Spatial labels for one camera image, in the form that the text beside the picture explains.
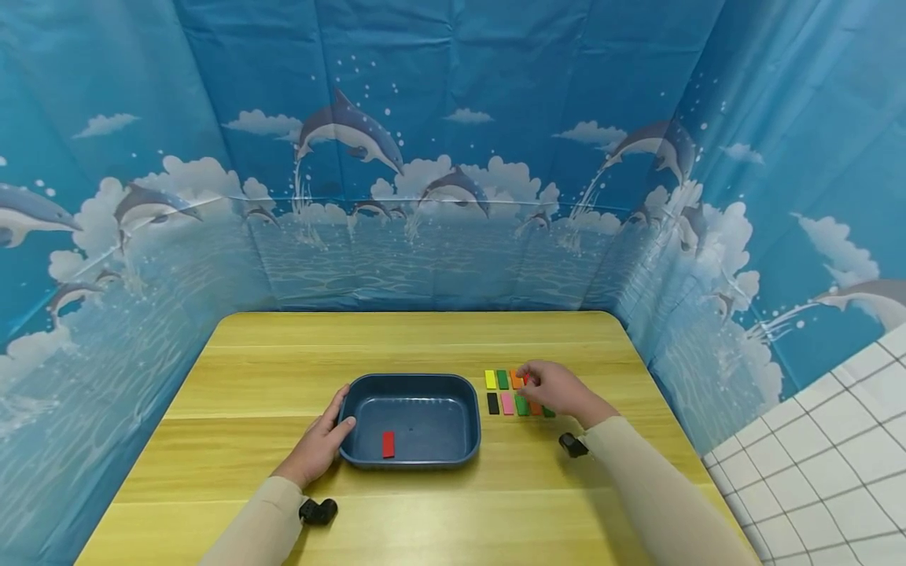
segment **left hand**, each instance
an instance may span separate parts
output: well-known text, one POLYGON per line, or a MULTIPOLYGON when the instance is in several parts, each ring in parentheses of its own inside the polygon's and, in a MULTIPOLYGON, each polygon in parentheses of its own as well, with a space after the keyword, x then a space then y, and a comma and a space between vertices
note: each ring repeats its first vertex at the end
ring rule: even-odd
POLYGON ((347 417, 336 427, 333 425, 333 421, 340 415, 340 405, 347 393, 348 383, 336 392, 323 414, 305 429, 302 439, 271 475, 284 477, 298 485, 299 489, 305 489, 327 471, 340 444, 355 427, 355 417, 347 417))

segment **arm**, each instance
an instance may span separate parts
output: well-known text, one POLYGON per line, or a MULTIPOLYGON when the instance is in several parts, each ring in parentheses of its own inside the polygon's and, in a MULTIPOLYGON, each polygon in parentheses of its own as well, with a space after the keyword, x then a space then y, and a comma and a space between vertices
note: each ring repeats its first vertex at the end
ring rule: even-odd
POLYGON ((306 499, 288 479, 268 477, 207 551, 200 566, 283 564, 302 532, 299 507, 306 499))
POLYGON ((295 546, 302 522, 299 507, 308 499, 303 489, 330 467, 340 444, 355 426, 349 417, 336 427, 344 385, 333 401, 305 430, 289 456, 268 477, 233 520, 199 566, 280 566, 295 546))
POLYGON ((760 563, 695 485, 570 370, 550 361, 530 361, 517 375, 530 378, 520 395, 575 417, 586 429, 585 445, 610 473, 632 526, 655 563, 760 563))
POLYGON ((701 491, 625 418, 595 425, 584 441, 607 468, 632 526, 659 566, 760 564, 701 491))

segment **black wrist strap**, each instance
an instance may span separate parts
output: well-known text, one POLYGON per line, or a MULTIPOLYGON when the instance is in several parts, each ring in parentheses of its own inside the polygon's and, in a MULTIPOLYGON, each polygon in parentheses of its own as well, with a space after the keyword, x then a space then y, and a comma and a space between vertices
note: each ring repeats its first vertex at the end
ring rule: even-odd
POLYGON ((308 524, 328 524, 336 516, 339 508, 333 499, 325 499, 320 504, 308 499, 299 507, 299 520, 308 524))

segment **blue plastic tray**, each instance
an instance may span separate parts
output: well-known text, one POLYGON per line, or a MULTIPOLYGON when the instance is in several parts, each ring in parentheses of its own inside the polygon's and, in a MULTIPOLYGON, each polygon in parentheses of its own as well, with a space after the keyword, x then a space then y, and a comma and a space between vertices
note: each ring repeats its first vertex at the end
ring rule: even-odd
POLYGON ((372 373, 356 379, 340 408, 356 426, 340 456, 366 469, 452 468, 465 464, 481 444, 478 397, 457 375, 372 373), (382 457, 385 431, 395 436, 395 456, 382 457))

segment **tray rim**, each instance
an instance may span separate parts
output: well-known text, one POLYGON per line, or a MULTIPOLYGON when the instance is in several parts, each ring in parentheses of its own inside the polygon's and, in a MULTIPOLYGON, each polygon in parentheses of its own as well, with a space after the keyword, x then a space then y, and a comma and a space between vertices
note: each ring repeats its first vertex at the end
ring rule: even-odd
MULTIPOLYGON (((443 467, 459 467, 478 453, 478 447, 481 446, 481 409, 478 406, 478 394, 475 390, 475 386, 472 385, 471 381, 462 377, 461 375, 455 373, 424 373, 424 372, 402 372, 402 373, 366 373, 354 379, 349 385, 349 391, 352 393, 352 388, 355 387, 356 383, 368 378, 380 378, 380 377, 406 377, 406 376, 420 376, 420 377, 443 377, 443 378, 454 378, 463 381, 467 386, 468 390, 471 393, 471 398, 474 401, 475 413, 472 418, 474 418, 477 435, 475 439, 475 445, 472 446, 472 449, 469 450, 468 454, 465 456, 456 459, 456 460, 405 460, 405 461, 395 461, 395 460, 363 460, 350 456, 346 449, 340 444, 340 456, 358 468, 393 468, 393 467, 402 467, 402 468, 443 468, 443 467)), ((346 414, 346 399, 349 398, 347 393, 346 398, 342 401, 340 405, 340 414, 337 417, 337 422, 341 419, 348 417, 346 414)))

